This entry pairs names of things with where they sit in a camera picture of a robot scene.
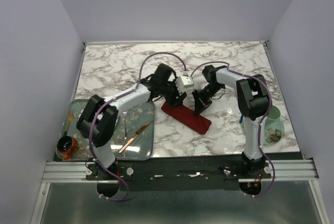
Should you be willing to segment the dark red cloth napkin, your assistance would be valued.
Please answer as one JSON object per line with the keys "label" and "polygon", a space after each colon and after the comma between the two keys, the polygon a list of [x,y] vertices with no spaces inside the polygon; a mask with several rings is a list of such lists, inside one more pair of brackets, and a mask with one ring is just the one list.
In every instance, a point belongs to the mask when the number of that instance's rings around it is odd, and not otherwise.
{"label": "dark red cloth napkin", "polygon": [[201,115],[195,115],[195,112],[192,109],[184,105],[172,108],[165,102],[161,107],[161,110],[198,134],[206,134],[212,123],[209,119]]}

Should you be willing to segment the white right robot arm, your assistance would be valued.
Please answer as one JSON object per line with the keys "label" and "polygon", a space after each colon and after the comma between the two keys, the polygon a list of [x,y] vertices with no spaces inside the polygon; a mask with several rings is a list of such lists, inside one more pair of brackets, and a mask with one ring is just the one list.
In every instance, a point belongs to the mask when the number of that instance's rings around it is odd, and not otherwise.
{"label": "white right robot arm", "polygon": [[262,75],[247,75],[229,68],[228,63],[214,67],[213,62],[202,64],[202,75],[207,81],[203,89],[195,89],[195,115],[199,115],[211,104],[211,98],[226,86],[236,93],[238,109],[243,117],[245,146],[241,154],[240,172],[252,178],[265,167],[266,159],[262,148],[264,142],[263,122],[272,108],[272,98]]}

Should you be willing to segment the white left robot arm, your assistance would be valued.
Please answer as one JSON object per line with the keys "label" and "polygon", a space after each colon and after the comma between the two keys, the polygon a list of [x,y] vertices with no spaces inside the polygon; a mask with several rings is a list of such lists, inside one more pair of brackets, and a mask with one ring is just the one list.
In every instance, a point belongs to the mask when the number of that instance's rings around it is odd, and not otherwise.
{"label": "white left robot arm", "polygon": [[173,68],[160,64],[153,74],[140,79],[138,84],[122,93],[105,99],[98,95],[90,97],[76,128],[89,140],[90,152],[99,165],[98,174],[103,179],[109,180],[115,176],[116,157],[112,153],[110,140],[119,116],[158,97],[163,97],[171,107],[182,106],[188,85],[193,85],[189,76],[177,76]]}

